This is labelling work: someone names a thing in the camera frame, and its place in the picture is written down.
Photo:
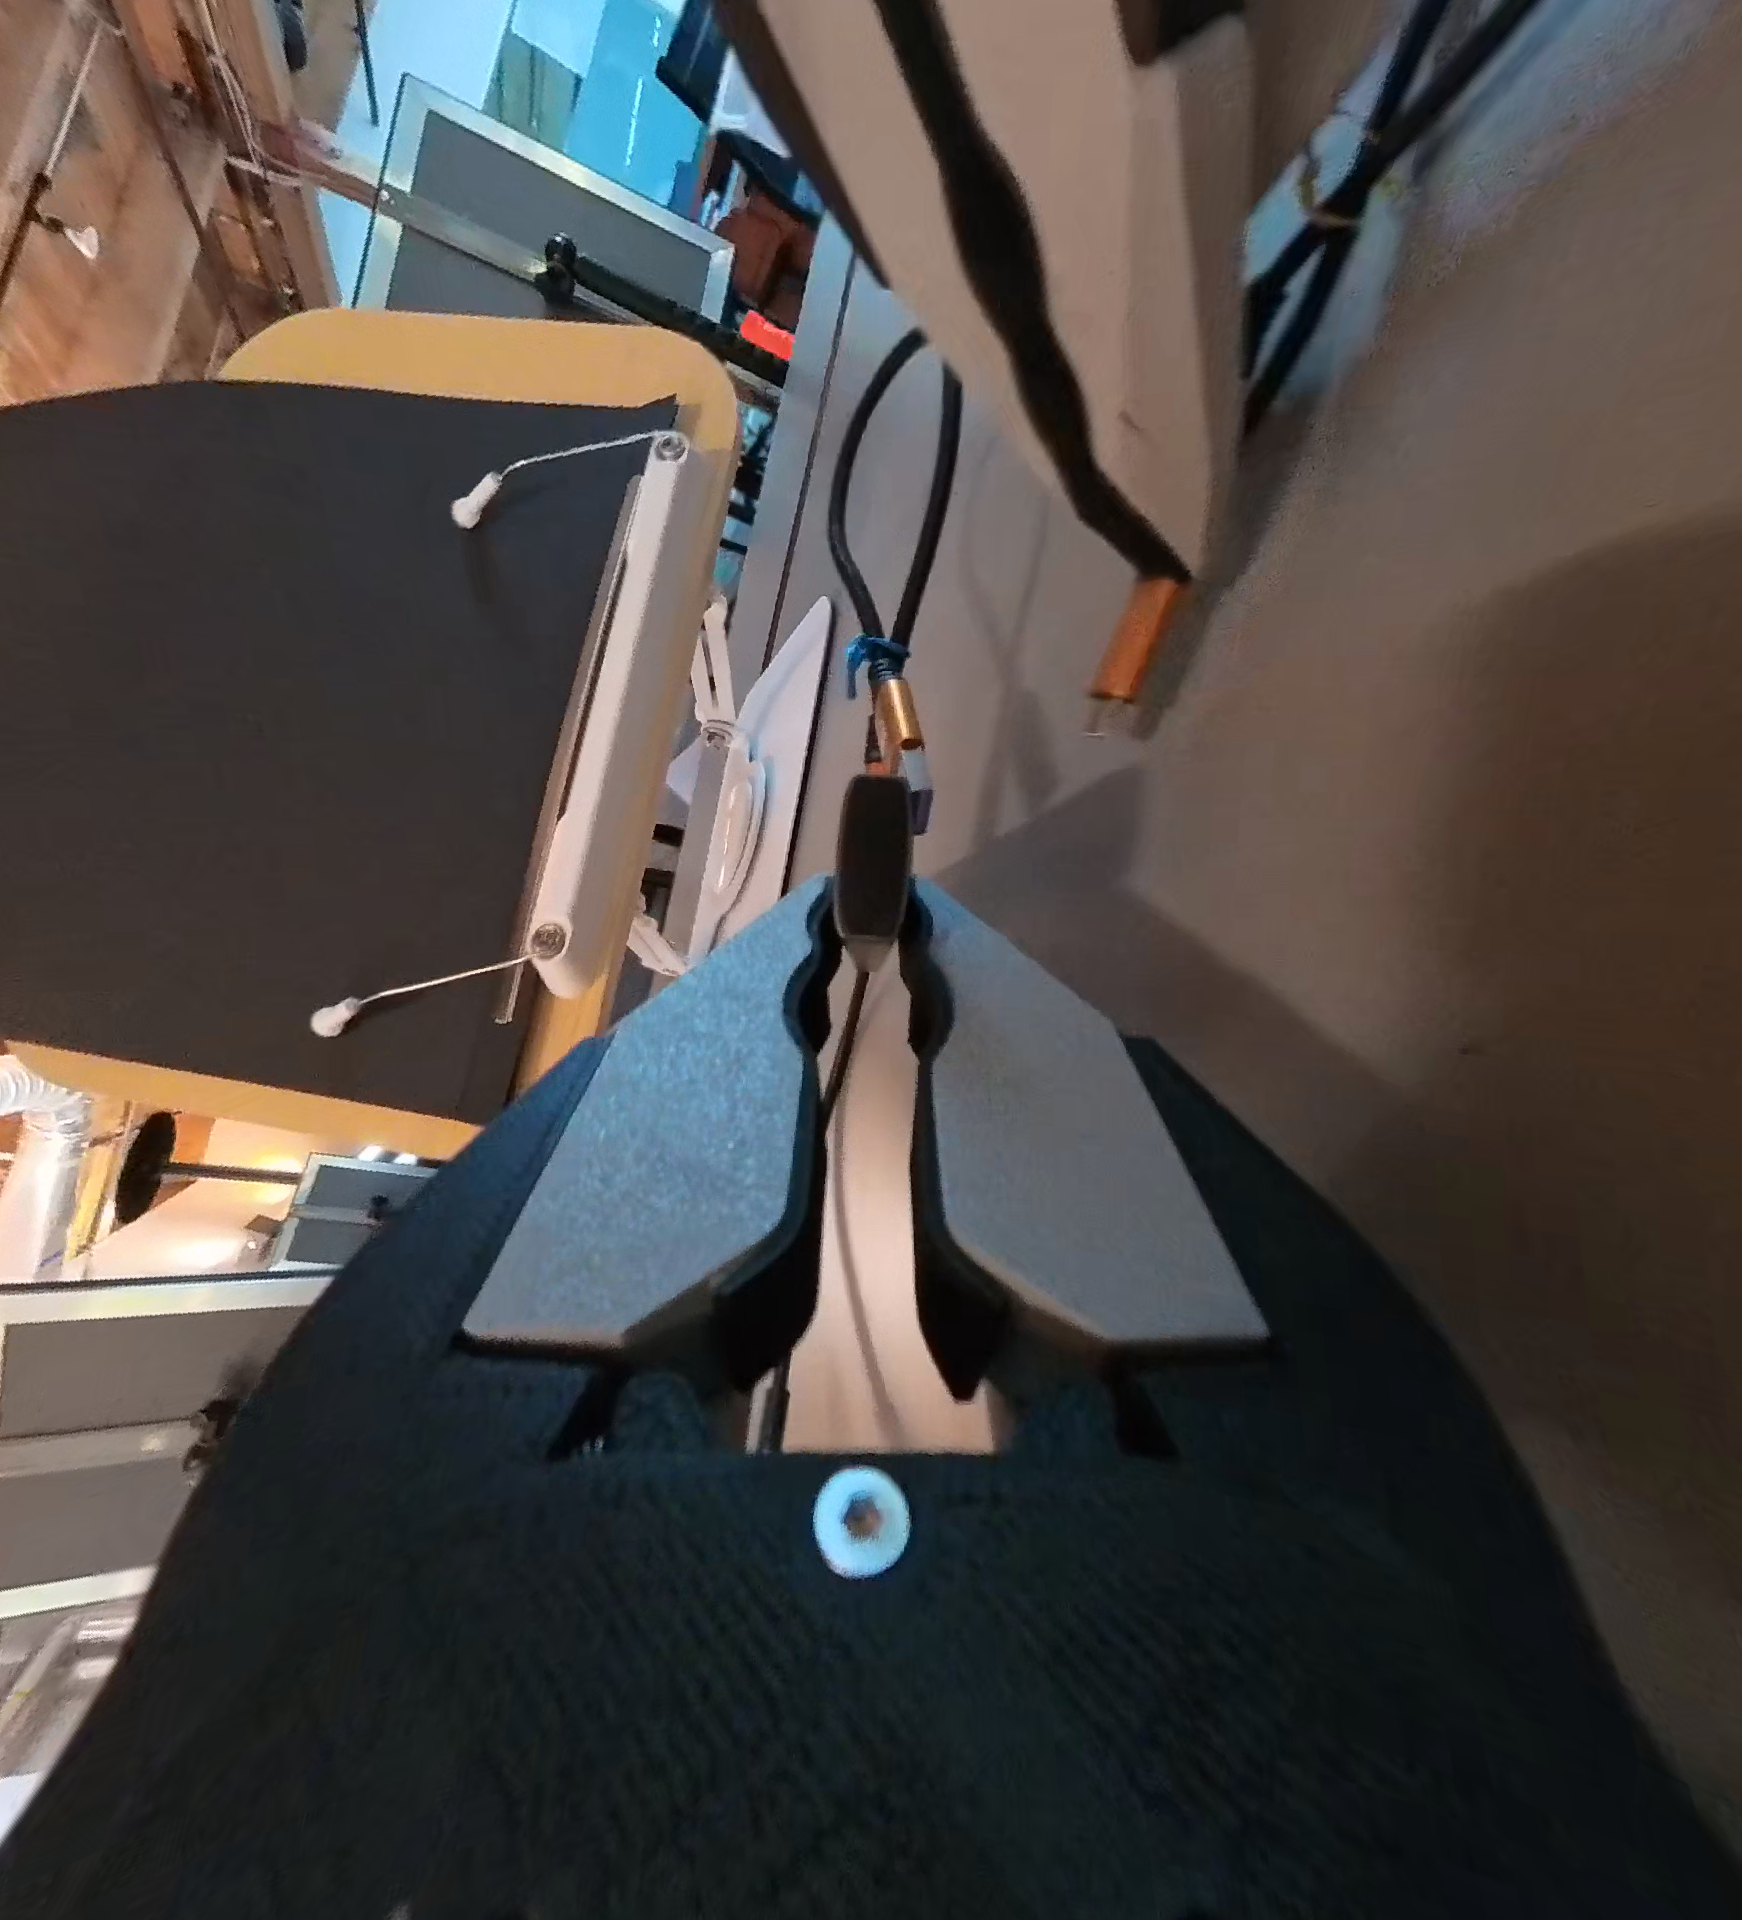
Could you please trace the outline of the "black floor lamp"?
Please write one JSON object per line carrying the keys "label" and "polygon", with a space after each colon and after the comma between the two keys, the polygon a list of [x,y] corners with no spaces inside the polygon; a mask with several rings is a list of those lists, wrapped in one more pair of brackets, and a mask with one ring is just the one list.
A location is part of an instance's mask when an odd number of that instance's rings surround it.
{"label": "black floor lamp", "polygon": [[413,1189],[440,1168],[440,1160],[377,1148],[361,1155],[312,1154],[301,1165],[284,1168],[186,1161],[179,1155],[174,1114],[152,1112],[124,1151],[113,1188],[113,1212],[123,1228],[141,1220],[166,1188],[289,1188],[292,1214],[377,1226],[402,1212]]}

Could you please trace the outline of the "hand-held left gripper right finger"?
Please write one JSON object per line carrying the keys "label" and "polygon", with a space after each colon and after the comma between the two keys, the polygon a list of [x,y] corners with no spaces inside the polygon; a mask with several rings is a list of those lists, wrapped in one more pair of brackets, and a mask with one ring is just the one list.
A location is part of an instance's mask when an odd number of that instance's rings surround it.
{"label": "hand-held left gripper right finger", "polygon": [[931,880],[899,941],[917,1320],[959,1402],[1268,1349],[1121,1034]]}

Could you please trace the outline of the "silver air duct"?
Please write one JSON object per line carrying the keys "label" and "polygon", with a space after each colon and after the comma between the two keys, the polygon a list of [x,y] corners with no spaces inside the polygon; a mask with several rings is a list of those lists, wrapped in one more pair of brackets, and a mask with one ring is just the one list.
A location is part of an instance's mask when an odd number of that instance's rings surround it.
{"label": "silver air duct", "polygon": [[92,1099],[0,1053],[0,1118],[11,1116],[21,1139],[0,1186],[0,1284],[28,1284],[62,1256]]}

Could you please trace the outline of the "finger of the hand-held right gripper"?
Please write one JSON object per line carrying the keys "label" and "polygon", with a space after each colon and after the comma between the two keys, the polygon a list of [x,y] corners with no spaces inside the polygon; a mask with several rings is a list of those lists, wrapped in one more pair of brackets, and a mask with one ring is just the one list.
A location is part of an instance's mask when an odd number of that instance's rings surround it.
{"label": "finger of the hand-held right gripper", "polygon": [[1208,562],[1241,423],[1243,4],[948,4],[979,133],[1028,215],[998,319],[1035,460],[1128,564]]}
{"label": "finger of the hand-held right gripper", "polygon": [[722,4],[741,71],[937,354],[1137,573],[1134,68],[1117,4]]}

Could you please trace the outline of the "black-faced wooden board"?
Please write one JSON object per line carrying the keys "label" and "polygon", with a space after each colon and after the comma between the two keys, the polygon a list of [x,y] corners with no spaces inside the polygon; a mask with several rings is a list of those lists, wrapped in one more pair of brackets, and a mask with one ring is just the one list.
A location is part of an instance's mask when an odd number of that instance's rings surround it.
{"label": "black-faced wooden board", "polygon": [[737,392],[649,325],[317,309],[218,380],[0,410],[0,1042],[44,1080],[450,1157],[610,1009],[513,934],[626,479]]}

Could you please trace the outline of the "grey framed partition panel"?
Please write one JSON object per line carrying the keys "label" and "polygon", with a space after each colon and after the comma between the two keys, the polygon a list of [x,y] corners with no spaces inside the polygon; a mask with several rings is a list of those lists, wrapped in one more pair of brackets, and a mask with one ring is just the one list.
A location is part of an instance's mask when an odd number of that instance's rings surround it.
{"label": "grey framed partition panel", "polygon": [[0,1620],[145,1594],[237,1407],[434,1169],[312,1155],[262,1265],[0,1284]]}
{"label": "grey framed partition panel", "polygon": [[728,312],[731,243],[413,75],[368,211],[355,309],[543,319],[537,277],[565,239],[646,297]]}

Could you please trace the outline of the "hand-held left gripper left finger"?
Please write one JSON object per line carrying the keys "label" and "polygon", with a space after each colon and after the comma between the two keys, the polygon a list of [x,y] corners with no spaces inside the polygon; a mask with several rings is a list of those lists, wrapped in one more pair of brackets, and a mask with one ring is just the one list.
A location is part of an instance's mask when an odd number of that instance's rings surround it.
{"label": "hand-held left gripper left finger", "polygon": [[460,1324],[499,1357],[755,1389],[816,1296],[832,887],[618,1021]]}

